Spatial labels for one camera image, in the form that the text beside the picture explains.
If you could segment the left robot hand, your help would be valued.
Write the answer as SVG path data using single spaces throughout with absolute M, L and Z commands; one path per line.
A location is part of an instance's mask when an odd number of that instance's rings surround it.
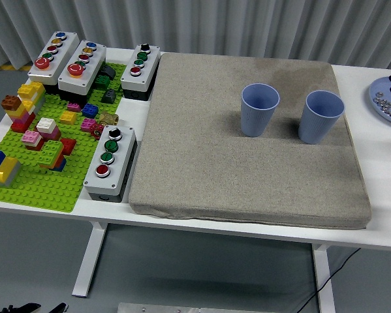
M 31 313 L 31 312 L 40 312 L 41 305 L 38 303 L 27 303 L 20 307 L 15 307 L 13 305 L 8 305 L 0 310 L 0 313 Z M 62 313 L 66 312 L 69 309 L 67 303 L 59 303 L 53 309 L 49 311 L 49 313 Z

